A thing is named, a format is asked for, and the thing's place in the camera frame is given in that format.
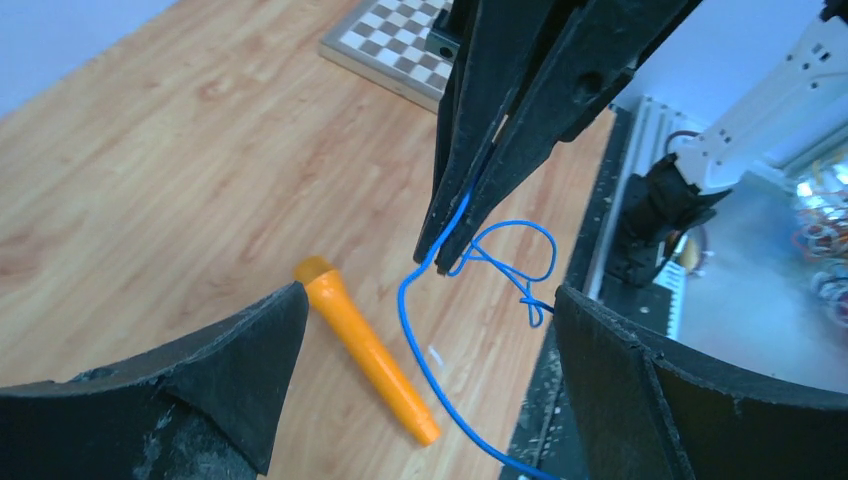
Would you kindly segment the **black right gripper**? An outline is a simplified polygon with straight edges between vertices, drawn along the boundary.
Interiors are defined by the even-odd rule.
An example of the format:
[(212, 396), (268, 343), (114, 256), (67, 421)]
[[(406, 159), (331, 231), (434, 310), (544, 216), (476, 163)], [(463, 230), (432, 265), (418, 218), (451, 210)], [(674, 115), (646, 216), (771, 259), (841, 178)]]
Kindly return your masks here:
[(692, 13), (692, 1), (476, 1), (440, 9), (426, 51), (453, 63), (413, 259), (452, 265), (493, 209), (570, 142)]

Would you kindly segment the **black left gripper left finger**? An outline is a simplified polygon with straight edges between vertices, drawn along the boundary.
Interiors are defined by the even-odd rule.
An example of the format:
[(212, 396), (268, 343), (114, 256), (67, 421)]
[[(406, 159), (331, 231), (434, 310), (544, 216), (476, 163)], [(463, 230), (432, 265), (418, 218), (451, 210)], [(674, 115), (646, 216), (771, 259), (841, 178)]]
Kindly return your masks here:
[(5, 479), (254, 479), (269, 470), (309, 305), (294, 282), (155, 349), (1, 391)]

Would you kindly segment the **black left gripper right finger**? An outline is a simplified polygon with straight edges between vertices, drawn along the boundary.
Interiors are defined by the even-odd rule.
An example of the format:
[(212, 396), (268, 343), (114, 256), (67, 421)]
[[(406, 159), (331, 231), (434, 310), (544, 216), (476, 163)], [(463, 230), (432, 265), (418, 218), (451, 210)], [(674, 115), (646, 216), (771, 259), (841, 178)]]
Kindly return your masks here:
[(594, 479), (843, 479), (847, 397), (739, 368), (563, 285), (554, 324)]

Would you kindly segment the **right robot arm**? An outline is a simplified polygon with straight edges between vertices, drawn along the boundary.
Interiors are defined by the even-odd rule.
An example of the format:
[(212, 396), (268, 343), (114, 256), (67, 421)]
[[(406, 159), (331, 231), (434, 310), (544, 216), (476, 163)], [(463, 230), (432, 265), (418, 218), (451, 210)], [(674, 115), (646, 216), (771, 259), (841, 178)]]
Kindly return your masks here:
[[(492, 210), (570, 142), (695, 9), (692, 1), (457, 1), (433, 187), (413, 258), (446, 274)], [(647, 174), (621, 226), (656, 245), (709, 219), (757, 156), (847, 92), (847, 5), (826, 1), (771, 72)]]

